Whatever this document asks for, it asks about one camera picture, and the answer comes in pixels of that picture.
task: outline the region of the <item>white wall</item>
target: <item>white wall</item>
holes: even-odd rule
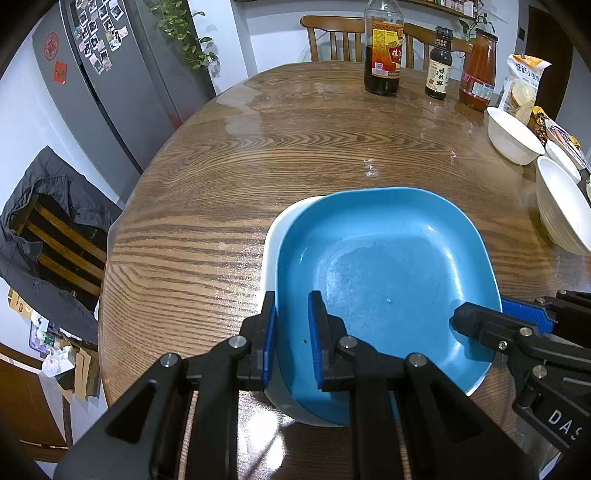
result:
[[[227,5],[228,2],[232,4],[232,8]],[[515,48],[518,0],[486,0],[485,3],[489,19],[495,24],[499,37],[495,88],[499,92],[507,72],[506,58]],[[196,17],[200,34],[216,34],[211,36],[214,37],[215,49],[220,55],[221,67],[212,78],[219,93],[247,76],[252,76],[253,72],[263,72],[286,63],[310,61],[306,29],[300,25],[303,15],[362,17],[366,1],[257,0],[238,5],[233,0],[191,0],[190,5],[193,11],[205,10],[205,18]],[[456,37],[462,36],[461,25],[452,15],[404,2],[400,2],[400,7],[407,22],[430,29],[440,25],[451,28]],[[328,35],[319,39],[319,50],[321,59],[330,59]],[[414,50],[415,64],[420,66],[423,63],[423,48],[418,41],[415,41]],[[256,62],[255,68],[249,65],[252,61],[251,51]],[[461,56],[454,54],[452,78],[460,78],[462,65]]]
[[[591,72],[578,50],[573,50],[573,65],[569,84],[556,122],[569,134],[576,137],[588,158],[591,155]]]
[[[248,30],[239,17],[240,10],[234,3],[234,0],[189,0],[191,13],[205,13],[205,16],[193,18],[197,34],[213,39],[203,47],[219,58],[219,62],[211,64],[209,69],[216,93],[257,73],[253,61],[246,63],[252,57],[252,47],[249,46]]]
[[[29,35],[0,79],[0,206],[46,145],[113,202],[119,200],[61,118],[41,77]],[[28,346],[29,321],[8,307],[7,295],[8,285],[0,278],[0,342],[38,358]]]

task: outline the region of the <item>wooden table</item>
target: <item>wooden table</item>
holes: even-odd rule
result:
[[[548,239],[535,167],[504,160],[484,115],[424,93],[403,70],[397,98],[368,93],[363,65],[285,65],[225,91],[158,153],[109,234],[100,311],[107,398],[164,352],[192,356],[256,313],[265,234],[288,205],[338,190],[413,186],[454,202],[485,241],[501,293],[589,289],[589,261]],[[472,398],[509,434],[512,379],[495,365]],[[242,394],[243,478],[350,476],[347,429],[291,421]]]

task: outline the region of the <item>red sauce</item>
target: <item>red sauce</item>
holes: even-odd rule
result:
[[[464,63],[460,100],[479,112],[488,107],[495,89],[497,41],[496,36],[477,28],[474,48]]]

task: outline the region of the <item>magnet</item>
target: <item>magnet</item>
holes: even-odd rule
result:
[[[60,61],[56,62],[56,66],[53,69],[53,81],[64,84],[66,82],[66,72],[68,69],[67,63]]]

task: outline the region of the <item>bottle label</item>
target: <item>bottle label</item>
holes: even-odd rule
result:
[[[490,100],[494,89],[494,85],[478,80],[469,73],[464,72],[462,74],[460,90],[471,97]]]
[[[372,75],[387,79],[400,78],[403,32],[404,25],[372,22]]]
[[[449,65],[444,65],[435,60],[429,60],[429,70],[427,72],[427,86],[436,92],[445,93],[449,82],[449,72],[452,69]]]

